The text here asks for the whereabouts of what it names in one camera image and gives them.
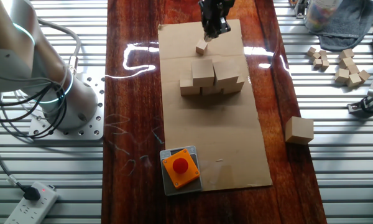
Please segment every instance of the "wooden table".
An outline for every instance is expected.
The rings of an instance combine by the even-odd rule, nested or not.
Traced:
[[[157,28],[199,21],[200,10],[197,0],[109,0],[102,223],[326,223],[308,146],[284,140],[285,123],[300,111],[274,4],[236,0],[228,19],[241,20],[274,185],[164,195]]]

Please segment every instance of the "wooden cube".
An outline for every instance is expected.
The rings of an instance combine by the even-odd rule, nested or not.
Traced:
[[[359,78],[361,78],[361,80],[362,80],[360,84],[363,84],[364,82],[366,82],[366,80],[368,80],[371,76],[365,70],[362,70],[361,72],[359,72],[358,75],[359,75]]]
[[[357,73],[355,74],[352,74],[352,75],[349,75],[349,78],[347,80],[347,86],[348,87],[354,87],[354,86],[357,86],[361,83],[361,78],[359,77],[359,75]]]
[[[315,54],[315,52],[316,52],[316,49],[311,47],[306,54],[308,56],[312,57],[312,55]]]
[[[344,58],[353,58],[355,56],[354,52],[352,51],[352,49],[346,49],[346,50],[343,50],[340,54],[340,59],[344,59]]]
[[[319,51],[319,54],[321,55],[322,61],[328,60],[328,53],[325,50]]]
[[[242,91],[243,84],[244,84],[244,78],[242,76],[239,76],[235,85],[224,88],[223,94],[240,92]]]
[[[218,88],[226,88],[236,84],[239,78],[237,65],[234,60],[225,60],[213,63],[214,85]]]
[[[191,64],[194,87],[209,87],[214,85],[214,69],[211,59],[195,60]]]
[[[208,43],[204,40],[199,40],[196,45],[196,52],[200,55],[204,55],[207,51]]]
[[[193,81],[190,80],[180,80],[180,90],[182,96],[189,96],[189,95],[199,95],[200,88],[193,87]]]
[[[201,94],[203,96],[207,96],[207,95],[221,93],[221,90],[222,89],[217,87],[217,86],[202,87],[201,88]]]
[[[343,58],[340,60],[339,66],[342,69],[347,68],[348,66],[355,65],[354,61],[352,58]]]
[[[347,67],[347,70],[349,71],[349,74],[355,74],[355,73],[359,73],[359,69],[356,65],[350,65]]]
[[[308,144],[313,139],[313,120],[291,117],[286,123],[285,140],[296,144]]]
[[[330,66],[329,64],[329,61],[328,60],[322,60],[322,71],[325,71],[326,69],[328,69],[328,67]]]
[[[336,72],[336,76],[334,76],[334,80],[340,83],[345,83],[348,80],[348,78],[349,78],[349,71],[346,69],[342,69],[342,68],[340,68]]]
[[[313,61],[313,67],[314,68],[320,68],[322,66],[322,60],[320,60],[320,59],[315,59],[314,61]]]
[[[321,55],[319,53],[315,53],[315,54],[312,55],[311,59],[312,59],[312,61],[314,61],[314,60],[319,59],[319,58],[321,58]]]

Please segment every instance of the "gray cloth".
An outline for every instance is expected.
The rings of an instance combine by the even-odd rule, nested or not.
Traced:
[[[372,22],[373,1],[344,0],[323,30],[310,32],[319,37],[322,49],[340,51],[358,45]]]

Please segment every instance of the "orange button housing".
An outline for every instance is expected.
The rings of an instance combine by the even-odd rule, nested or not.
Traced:
[[[200,176],[200,172],[187,149],[164,159],[163,165],[176,189],[185,186]]]

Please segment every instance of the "power strip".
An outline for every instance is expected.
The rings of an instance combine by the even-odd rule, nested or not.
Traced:
[[[12,211],[4,224],[40,224],[48,211],[57,201],[58,194],[54,187],[35,182],[32,187],[40,193],[38,201],[30,201],[22,198],[18,206]]]

